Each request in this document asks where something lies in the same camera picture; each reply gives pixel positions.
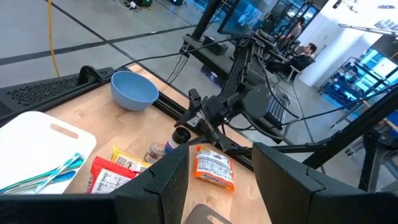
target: yellow cable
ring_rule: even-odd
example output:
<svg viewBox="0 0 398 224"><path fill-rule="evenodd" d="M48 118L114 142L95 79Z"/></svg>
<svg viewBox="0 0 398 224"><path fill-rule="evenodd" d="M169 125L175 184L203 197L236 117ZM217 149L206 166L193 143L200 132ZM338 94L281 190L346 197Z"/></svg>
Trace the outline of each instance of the yellow cable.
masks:
<svg viewBox="0 0 398 224"><path fill-rule="evenodd" d="M55 53L54 53L54 48L52 46L52 6L51 6L51 0L47 1L48 3L48 14L49 14L49 44L50 44L50 51L51 51L51 58L52 58L52 63L54 65L55 73L57 74L57 78L60 78L60 72L58 71L58 66L57 66L57 61L55 61Z"/></svg>

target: gray concrete floor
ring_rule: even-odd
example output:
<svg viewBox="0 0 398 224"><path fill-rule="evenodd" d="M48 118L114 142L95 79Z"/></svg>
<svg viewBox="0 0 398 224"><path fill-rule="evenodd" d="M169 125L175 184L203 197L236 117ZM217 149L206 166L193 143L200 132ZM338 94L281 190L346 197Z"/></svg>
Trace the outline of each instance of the gray concrete floor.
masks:
<svg viewBox="0 0 398 224"><path fill-rule="evenodd" d="M201 10L194 2L176 7L166 0L154 0L152 10L132 12L117 5L114 0L54 0L53 7L53 42L55 49L67 49L67 53L57 54L58 67L62 75L78 73L83 65L92 65L96 68L118 67L132 58L144 58L154 55L163 55L178 52L182 44L182 36L193 31L193 27L179 29L163 34L148 37L131 38L131 40L109 45L105 40L131 37L168 29L188 27L198 23ZM80 21L92 32L84 28L67 15ZM43 0L0 1L0 88L33 82L55 77L51 57L48 53L47 30L47 3ZM206 31L207 35L223 38L217 33L220 24L212 24ZM97 43L94 47L80 50L70 50L70 47L85 46ZM151 69L164 79L167 79L178 61L178 56L147 60L143 65ZM203 96L211 96L220 92L220 89L200 72L202 64L190 57L180 76L173 86L184 93L196 88ZM301 116L322 113L335 109L324 100L317 91L296 80L292 85L280 83L279 88L291 96L292 103L289 109ZM312 139L316 142L331 136L342 129L346 123L340 123L335 129L330 126L342 115L341 111L328 114L307 121ZM232 123L237 127L246 127L248 122L238 116ZM304 122L295 123L289 130L287 137L294 143L311 142ZM244 134L253 141L260 141L270 146L275 145L269 138L257 131L245 131ZM294 159L303 161L310 154L290 154ZM362 156L355 159L339 153L325 164L326 173L347 184L357 186L361 170ZM378 187L392 182L392 176L382 170Z"/></svg>

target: small jar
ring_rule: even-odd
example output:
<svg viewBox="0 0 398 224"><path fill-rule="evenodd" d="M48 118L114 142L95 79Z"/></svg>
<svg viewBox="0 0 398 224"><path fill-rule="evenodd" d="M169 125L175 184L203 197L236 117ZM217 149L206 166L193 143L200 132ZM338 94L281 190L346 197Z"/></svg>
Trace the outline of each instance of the small jar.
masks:
<svg viewBox="0 0 398 224"><path fill-rule="evenodd" d="M165 147L164 144L154 142L150 145L147 154L145 155L145 161L154 164L156 161L164 156Z"/></svg>

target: computer monitor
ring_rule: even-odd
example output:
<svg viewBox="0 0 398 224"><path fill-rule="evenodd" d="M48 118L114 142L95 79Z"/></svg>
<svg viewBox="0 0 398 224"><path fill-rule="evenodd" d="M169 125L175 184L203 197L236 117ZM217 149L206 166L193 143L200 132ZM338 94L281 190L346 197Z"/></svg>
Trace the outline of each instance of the computer monitor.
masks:
<svg viewBox="0 0 398 224"><path fill-rule="evenodd" d="M218 32L227 35L251 35L258 29L267 7L265 0L235 0Z"/></svg>

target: yellow snack wrapper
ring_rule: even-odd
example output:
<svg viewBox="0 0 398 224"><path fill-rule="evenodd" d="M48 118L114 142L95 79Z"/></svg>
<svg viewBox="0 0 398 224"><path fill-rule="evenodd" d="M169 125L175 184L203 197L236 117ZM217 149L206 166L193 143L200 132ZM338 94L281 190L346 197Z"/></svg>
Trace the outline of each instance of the yellow snack wrapper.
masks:
<svg viewBox="0 0 398 224"><path fill-rule="evenodd" d="M117 146L113 146L113 154L111 161L117 165L126 167L136 172L144 172L151 165L150 163L147 163L142 159L138 159L134 156L131 156L123 152Z"/></svg>

